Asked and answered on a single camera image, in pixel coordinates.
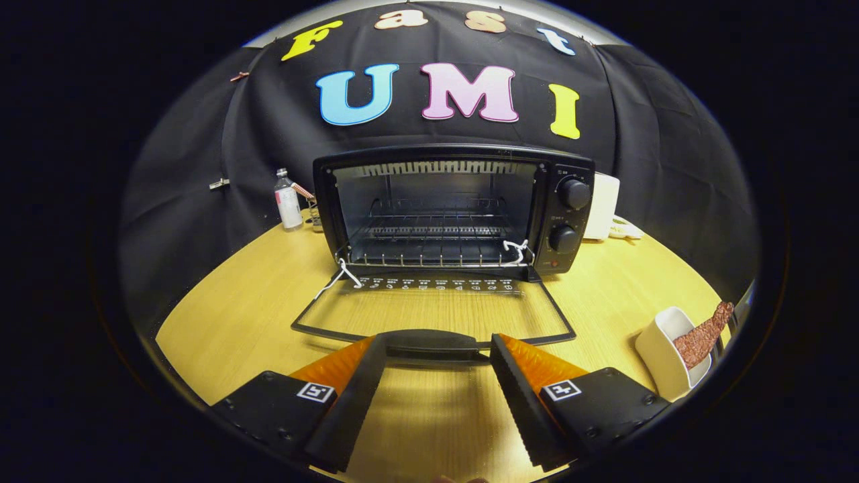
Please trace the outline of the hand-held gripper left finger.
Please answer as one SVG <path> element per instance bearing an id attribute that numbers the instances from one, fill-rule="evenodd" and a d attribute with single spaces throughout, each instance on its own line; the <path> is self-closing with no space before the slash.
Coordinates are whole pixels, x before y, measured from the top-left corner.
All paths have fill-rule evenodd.
<path id="1" fill-rule="evenodd" d="M 365 337 L 289 375 L 263 371 L 211 410 L 277 458 L 344 472 L 386 358 L 384 339 Z"/>

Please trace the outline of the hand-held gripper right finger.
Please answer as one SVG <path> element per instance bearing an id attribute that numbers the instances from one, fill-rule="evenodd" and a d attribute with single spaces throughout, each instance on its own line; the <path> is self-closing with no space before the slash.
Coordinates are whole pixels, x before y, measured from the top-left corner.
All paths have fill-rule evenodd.
<path id="1" fill-rule="evenodd" d="M 490 360 L 528 458 L 545 471 L 613 451 L 669 408 L 613 367 L 588 371 L 496 333 Z"/>

